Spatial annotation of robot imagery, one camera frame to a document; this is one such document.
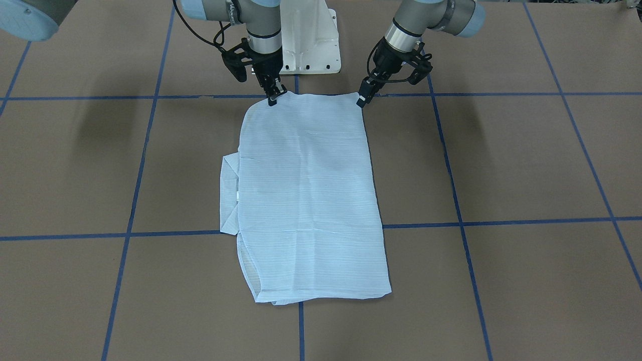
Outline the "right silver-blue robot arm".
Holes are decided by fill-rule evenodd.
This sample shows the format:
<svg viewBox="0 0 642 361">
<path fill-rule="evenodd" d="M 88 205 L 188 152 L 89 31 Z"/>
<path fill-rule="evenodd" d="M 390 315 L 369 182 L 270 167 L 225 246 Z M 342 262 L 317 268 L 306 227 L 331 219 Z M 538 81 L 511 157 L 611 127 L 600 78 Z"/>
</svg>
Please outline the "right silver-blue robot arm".
<svg viewBox="0 0 642 361">
<path fill-rule="evenodd" d="M 26 41 L 43 42 L 60 28 L 75 1 L 2 1 L 1 28 Z M 269 106 L 287 93 L 280 71 L 283 63 L 279 1 L 174 1 L 186 28 L 188 19 L 213 21 L 219 30 L 200 40 L 216 48 L 238 82 L 247 81 L 252 66 Z"/>
</svg>

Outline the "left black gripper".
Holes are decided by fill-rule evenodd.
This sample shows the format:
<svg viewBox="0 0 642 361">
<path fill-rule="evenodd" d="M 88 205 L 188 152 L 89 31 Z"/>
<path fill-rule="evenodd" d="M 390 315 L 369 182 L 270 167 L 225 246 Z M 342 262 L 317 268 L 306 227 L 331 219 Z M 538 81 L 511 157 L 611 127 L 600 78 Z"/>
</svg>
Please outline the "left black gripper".
<svg viewBox="0 0 642 361">
<path fill-rule="evenodd" d="M 366 80 L 360 84 L 356 105 L 363 109 L 386 84 L 408 82 L 416 85 L 426 78 L 433 69 L 431 64 L 433 55 L 425 53 L 424 46 L 422 41 L 418 41 L 411 46 L 409 52 L 403 52 L 393 48 L 385 38 L 381 38 L 372 48 L 366 61 L 367 76 Z M 411 74 L 403 79 L 392 79 L 392 76 L 399 73 L 404 65 L 413 68 Z"/>
</svg>

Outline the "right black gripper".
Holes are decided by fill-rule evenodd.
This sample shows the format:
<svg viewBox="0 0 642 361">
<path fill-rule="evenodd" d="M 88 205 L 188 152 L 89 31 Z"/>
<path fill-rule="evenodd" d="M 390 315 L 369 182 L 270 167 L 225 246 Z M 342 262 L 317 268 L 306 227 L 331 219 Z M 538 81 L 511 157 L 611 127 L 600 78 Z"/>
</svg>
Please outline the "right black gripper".
<svg viewBox="0 0 642 361">
<path fill-rule="evenodd" d="M 287 93 L 282 84 L 280 71 L 283 67 L 282 47 L 266 54 L 251 47 L 249 38 L 242 38 L 241 43 L 222 53 L 223 64 L 239 81 L 247 81 L 247 66 L 252 66 L 259 85 L 264 90 L 268 106 L 274 106 L 280 96 Z"/>
</svg>

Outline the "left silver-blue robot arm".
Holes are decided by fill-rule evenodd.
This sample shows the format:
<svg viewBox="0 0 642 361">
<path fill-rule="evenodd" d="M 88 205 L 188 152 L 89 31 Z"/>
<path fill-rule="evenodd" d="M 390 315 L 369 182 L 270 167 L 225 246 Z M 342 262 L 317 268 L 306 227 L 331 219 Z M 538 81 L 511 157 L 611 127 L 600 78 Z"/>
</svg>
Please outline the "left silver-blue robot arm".
<svg viewBox="0 0 642 361">
<path fill-rule="evenodd" d="M 387 32 L 366 61 L 356 105 L 365 107 L 386 84 L 416 85 L 432 71 L 424 52 L 426 30 L 470 38 L 484 25 L 486 11 L 477 1 L 403 1 Z"/>
</svg>

